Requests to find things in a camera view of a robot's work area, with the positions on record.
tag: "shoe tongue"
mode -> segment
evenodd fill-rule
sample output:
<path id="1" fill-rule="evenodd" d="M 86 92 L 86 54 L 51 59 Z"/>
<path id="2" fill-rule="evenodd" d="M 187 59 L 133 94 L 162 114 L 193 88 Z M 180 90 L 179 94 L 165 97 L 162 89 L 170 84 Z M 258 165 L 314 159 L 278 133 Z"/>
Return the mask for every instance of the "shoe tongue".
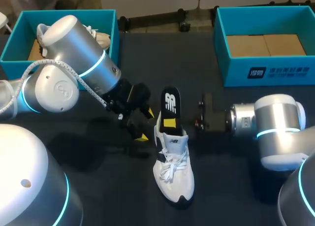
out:
<path id="1" fill-rule="evenodd" d="M 163 133 L 163 139 L 168 153 L 181 155 L 185 151 L 185 147 L 188 141 L 188 135 L 172 136 Z"/>

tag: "cardboard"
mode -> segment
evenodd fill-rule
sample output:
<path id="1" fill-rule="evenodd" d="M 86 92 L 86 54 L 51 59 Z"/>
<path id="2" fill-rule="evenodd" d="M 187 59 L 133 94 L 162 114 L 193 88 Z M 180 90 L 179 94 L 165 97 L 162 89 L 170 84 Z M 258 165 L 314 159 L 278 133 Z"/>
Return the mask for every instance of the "cardboard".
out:
<path id="1" fill-rule="evenodd" d="M 262 35 L 230 35 L 226 38 L 232 57 L 270 56 Z"/>
<path id="2" fill-rule="evenodd" d="M 37 39 L 35 39 L 33 47 L 31 48 L 31 52 L 30 52 L 28 61 L 36 61 L 36 60 L 43 60 L 43 59 L 45 59 L 45 58 L 42 57 L 42 55 L 40 54 L 39 43 L 38 43 Z"/>
<path id="3" fill-rule="evenodd" d="M 270 56 L 305 56 L 296 34 L 264 35 Z"/>
<path id="4" fill-rule="evenodd" d="M 305 56 L 296 34 L 229 35 L 232 57 Z"/>

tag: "new balance logo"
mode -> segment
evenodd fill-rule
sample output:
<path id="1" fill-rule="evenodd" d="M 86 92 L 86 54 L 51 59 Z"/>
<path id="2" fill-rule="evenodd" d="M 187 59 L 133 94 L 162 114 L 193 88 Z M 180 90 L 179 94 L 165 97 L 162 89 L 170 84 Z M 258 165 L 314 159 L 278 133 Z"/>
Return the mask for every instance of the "new balance logo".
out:
<path id="1" fill-rule="evenodd" d="M 176 102 L 175 102 L 175 96 L 170 95 L 169 93 L 165 94 L 165 108 L 169 111 L 176 113 Z"/>

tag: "screw hole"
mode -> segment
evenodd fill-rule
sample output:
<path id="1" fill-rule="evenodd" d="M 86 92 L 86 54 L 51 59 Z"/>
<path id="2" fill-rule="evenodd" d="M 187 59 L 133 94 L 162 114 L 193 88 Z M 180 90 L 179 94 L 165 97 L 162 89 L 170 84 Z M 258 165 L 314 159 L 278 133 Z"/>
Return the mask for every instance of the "screw hole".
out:
<path id="1" fill-rule="evenodd" d="M 32 185 L 31 185 L 31 182 L 29 181 L 29 180 L 27 180 L 27 179 L 23 179 L 22 181 L 21 181 L 21 185 L 23 186 L 23 187 L 25 187 L 25 188 L 30 188 Z"/>

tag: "black tabletop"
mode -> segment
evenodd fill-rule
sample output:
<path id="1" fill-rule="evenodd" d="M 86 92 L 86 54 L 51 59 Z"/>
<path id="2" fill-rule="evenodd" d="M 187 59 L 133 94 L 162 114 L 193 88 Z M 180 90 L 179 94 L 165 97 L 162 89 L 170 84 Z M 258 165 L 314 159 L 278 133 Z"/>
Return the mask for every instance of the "black tabletop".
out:
<path id="1" fill-rule="evenodd" d="M 0 36 L 0 47 L 6 40 Z M 145 123 L 150 141 L 134 142 L 119 129 L 117 116 L 80 92 L 68 112 L 21 115 L 6 123 L 32 131 L 59 162 L 83 202 L 83 226 L 280 225 L 276 201 L 286 173 L 264 170 L 252 140 L 224 133 L 196 136 L 197 104 L 203 92 L 212 92 L 217 111 L 285 93 L 303 104 L 309 127 L 315 125 L 315 87 L 224 88 L 210 33 L 122 34 L 119 66 L 123 77 L 151 89 L 156 116 L 164 86 L 181 92 L 194 198 L 179 210 L 160 193 L 152 171 L 155 120 Z"/>

